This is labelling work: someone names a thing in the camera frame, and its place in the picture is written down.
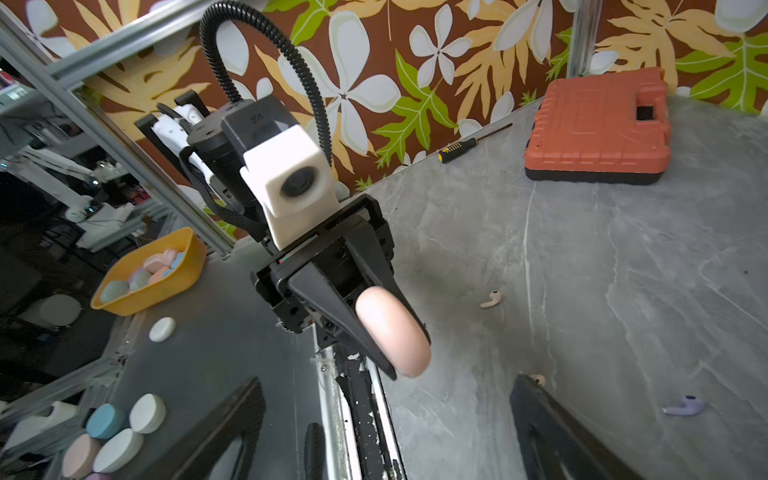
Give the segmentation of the pink earbud charging case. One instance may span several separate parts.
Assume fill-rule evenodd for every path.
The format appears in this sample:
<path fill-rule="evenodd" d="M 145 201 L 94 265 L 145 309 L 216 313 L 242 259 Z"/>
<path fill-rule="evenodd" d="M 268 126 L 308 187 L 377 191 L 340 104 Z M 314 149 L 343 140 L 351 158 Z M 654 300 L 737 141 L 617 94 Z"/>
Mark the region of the pink earbud charging case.
<path fill-rule="evenodd" d="M 367 288 L 357 298 L 355 311 L 397 373 L 416 378 L 427 370 L 432 358 L 429 340 L 395 295 L 383 287 Z"/>

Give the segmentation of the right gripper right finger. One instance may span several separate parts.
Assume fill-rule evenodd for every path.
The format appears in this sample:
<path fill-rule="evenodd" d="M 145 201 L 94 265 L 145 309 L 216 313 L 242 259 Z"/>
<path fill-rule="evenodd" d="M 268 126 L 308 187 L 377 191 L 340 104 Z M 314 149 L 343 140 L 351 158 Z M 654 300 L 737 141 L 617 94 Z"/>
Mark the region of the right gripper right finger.
<path fill-rule="evenodd" d="M 520 374 L 510 405 L 529 479 L 638 479 L 532 378 Z"/>

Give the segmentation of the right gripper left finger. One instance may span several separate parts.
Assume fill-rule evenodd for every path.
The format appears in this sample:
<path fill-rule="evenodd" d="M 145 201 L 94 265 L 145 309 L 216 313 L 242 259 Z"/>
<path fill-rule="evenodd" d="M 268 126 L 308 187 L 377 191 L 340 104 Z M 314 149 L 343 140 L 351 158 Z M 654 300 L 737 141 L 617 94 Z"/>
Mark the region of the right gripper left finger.
<path fill-rule="evenodd" d="M 212 412 L 135 479 L 246 479 L 257 448 L 266 402 L 254 377 L 238 386 Z M 231 467 L 215 475 L 220 460 L 237 445 Z"/>

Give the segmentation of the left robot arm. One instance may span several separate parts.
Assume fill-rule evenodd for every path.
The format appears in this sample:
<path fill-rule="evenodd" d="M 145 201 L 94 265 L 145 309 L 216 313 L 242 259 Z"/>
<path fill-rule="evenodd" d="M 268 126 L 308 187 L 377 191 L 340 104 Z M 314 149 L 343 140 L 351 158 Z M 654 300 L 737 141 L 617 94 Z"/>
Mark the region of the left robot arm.
<path fill-rule="evenodd" d="M 228 21 L 254 28 L 280 51 L 308 96 L 315 134 L 277 98 L 240 94 L 217 45 Z M 393 239 L 379 203 L 337 197 L 330 124 L 305 58 L 266 16 L 238 1 L 208 6 L 199 36 L 227 103 L 210 111 L 189 91 L 175 107 L 160 105 L 140 120 L 139 129 L 176 161 L 219 219 L 269 251 L 253 283 L 285 330 L 315 325 L 322 344 L 348 346 L 390 378 L 420 376 L 432 358 L 429 334 L 395 280 Z"/>

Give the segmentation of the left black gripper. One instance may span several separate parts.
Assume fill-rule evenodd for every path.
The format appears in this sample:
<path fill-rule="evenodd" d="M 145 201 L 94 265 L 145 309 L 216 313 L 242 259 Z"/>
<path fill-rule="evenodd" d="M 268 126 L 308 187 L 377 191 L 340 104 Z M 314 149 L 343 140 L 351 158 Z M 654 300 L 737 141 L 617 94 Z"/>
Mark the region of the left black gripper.
<path fill-rule="evenodd" d="M 426 326 L 397 284 L 391 231 L 371 196 L 352 200 L 289 246 L 270 246 L 269 252 L 265 264 L 251 272 L 251 281 L 284 330 L 301 333 L 311 323 L 308 306 L 330 324 L 334 338 L 396 380 L 394 366 L 348 305 L 369 284 L 394 295 L 430 342 Z"/>

